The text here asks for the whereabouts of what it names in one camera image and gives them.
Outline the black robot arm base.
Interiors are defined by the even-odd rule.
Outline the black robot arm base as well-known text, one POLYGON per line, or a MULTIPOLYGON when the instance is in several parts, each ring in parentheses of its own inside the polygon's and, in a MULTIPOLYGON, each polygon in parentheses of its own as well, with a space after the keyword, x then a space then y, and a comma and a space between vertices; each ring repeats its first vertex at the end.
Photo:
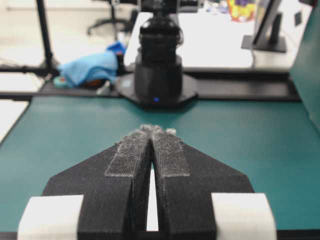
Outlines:
POLYGON ((132 102, 146 107, 180 106, 198 95, 195 78, 184 74, 177 47, 183 31, 174 21, 178 0, 140 0, 143 13, 151 13, 139 28, 139 48, 134 72, 119 77, 116 91, 132 102))

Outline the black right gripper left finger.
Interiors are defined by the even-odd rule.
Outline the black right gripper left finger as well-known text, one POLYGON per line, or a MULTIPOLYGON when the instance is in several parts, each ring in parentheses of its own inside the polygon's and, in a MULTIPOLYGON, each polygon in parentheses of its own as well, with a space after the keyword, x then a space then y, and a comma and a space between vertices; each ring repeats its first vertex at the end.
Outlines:
POLYGON ((108 149, 52 176, 31 197, 20 240, 125 240, 147 227, 149 135, 137 130, 108 149))

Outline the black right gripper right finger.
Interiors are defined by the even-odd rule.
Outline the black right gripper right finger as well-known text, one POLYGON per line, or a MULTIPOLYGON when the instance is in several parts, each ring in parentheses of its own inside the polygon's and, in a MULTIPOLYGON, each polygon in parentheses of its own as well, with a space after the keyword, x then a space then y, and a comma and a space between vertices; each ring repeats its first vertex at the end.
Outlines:
POLYGON ((269 201, 248 177, 162 129, 151 132, 159 228, 168 240, 275 240, 269 201))

